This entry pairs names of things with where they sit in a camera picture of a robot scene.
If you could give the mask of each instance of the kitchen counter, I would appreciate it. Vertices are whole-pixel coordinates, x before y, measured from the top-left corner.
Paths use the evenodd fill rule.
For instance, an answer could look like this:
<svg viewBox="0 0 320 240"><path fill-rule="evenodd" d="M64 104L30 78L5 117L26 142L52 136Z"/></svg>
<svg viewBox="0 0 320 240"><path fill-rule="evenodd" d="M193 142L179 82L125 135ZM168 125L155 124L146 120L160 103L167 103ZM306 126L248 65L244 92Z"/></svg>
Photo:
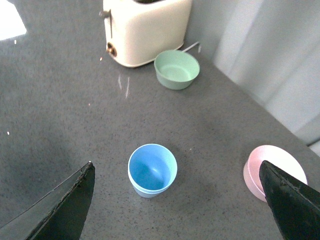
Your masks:
<svg viewBox="0 0 320 240"><path fill-rule="evenodd" d="M320 191L320 158L196 49L199 76L169 90L152 63L125 68L105 53L101 2L14 2L27 34L0 41L1 226L88 161L96 179L82 240L282 239L243 179L260 145L293 155ZM150 199L128 178L147 143L178 165Z"/></svg>

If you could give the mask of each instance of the cup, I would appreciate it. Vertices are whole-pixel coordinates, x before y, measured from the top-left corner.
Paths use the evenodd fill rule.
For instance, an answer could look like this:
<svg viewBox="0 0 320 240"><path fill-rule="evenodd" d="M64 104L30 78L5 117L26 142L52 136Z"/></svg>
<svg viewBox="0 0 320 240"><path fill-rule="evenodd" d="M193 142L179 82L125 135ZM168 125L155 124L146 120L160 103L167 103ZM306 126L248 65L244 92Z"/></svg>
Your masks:
<svg viewBox="0 0 320 240"><path fill-rule="evenodd" d="M243 168L244 182L258 199L267 202L259 176L260 166L264 160L276 165L304 184L308 184L303 168L290 153L273 145L258 146L250 153Z"/></svg>
<svg viewBox="0 0 320 240"><path fill-rule="evenodd" d="M175 156L164 146L146 144L137 148L128 162L128 175L134 190L153 198L167 190L177 176Z"/></svg>

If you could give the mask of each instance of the light blue cup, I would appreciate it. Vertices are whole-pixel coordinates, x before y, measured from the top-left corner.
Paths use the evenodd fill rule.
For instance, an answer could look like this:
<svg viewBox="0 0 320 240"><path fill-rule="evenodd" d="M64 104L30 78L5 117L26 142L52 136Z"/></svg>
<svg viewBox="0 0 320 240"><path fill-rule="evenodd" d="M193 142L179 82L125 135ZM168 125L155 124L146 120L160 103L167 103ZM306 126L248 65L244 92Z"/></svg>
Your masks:
<svg viewBox="0 0 320 240"><path fill-rule="evenodd" d="M159 144L140 146L128 162L129 179L134 190L144 198L153 198L168 189L177 171L175 156Z"/></svg>

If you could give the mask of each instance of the toaster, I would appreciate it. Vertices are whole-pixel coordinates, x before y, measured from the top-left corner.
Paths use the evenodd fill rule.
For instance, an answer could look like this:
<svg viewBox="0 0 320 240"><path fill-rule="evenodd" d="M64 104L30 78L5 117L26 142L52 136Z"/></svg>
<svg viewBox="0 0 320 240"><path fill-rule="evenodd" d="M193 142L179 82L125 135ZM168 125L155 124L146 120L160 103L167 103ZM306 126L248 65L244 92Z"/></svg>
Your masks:
<svg viewBox="0 0 320 240"><path fill-rule="evenodd" d="M103 0L106 51L134 68L184 43L192 0Z"/></svg>

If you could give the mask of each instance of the green bowl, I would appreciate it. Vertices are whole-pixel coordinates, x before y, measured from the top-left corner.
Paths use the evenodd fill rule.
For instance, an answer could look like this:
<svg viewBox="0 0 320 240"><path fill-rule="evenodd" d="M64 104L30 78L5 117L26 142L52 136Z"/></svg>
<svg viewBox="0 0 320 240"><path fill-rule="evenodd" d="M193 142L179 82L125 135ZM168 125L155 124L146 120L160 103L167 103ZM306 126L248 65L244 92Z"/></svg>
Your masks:
<svg viewBox="0 0 320 240"><path fill-rule="evenodd" d="M200 72L198 61L180 50L161 52L154 60L154 68L159 82L172 90L185 89Z"/></svg>

